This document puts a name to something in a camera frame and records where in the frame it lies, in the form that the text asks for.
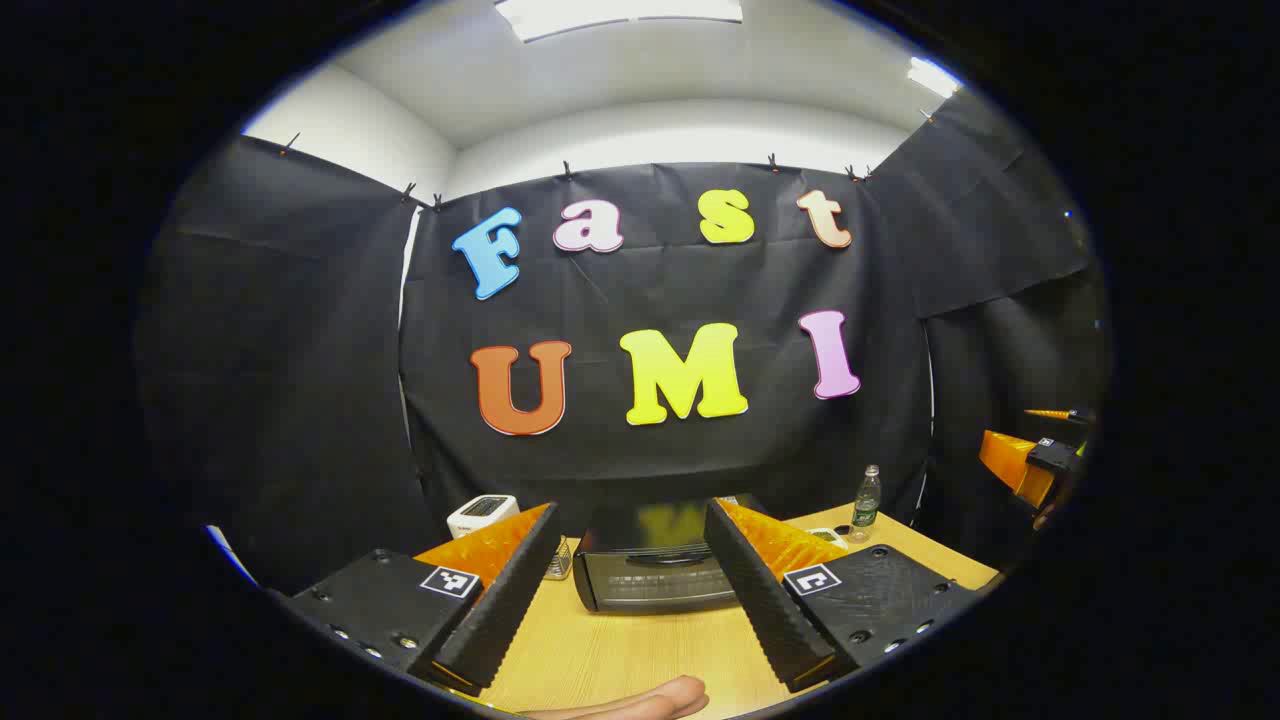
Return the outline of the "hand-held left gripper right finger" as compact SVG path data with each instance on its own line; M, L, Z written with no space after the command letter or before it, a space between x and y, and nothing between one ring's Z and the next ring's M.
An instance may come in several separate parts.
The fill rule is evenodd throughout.
M881 665L980 598L891 544L842 553L719 498L707 505L704 537L791 692Z

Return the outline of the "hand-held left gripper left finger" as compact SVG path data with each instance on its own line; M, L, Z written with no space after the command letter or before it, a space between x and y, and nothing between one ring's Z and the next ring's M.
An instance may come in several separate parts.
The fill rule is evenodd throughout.
M556 502L417 556L372 550L283 603L375 662L480 696L561 543Z

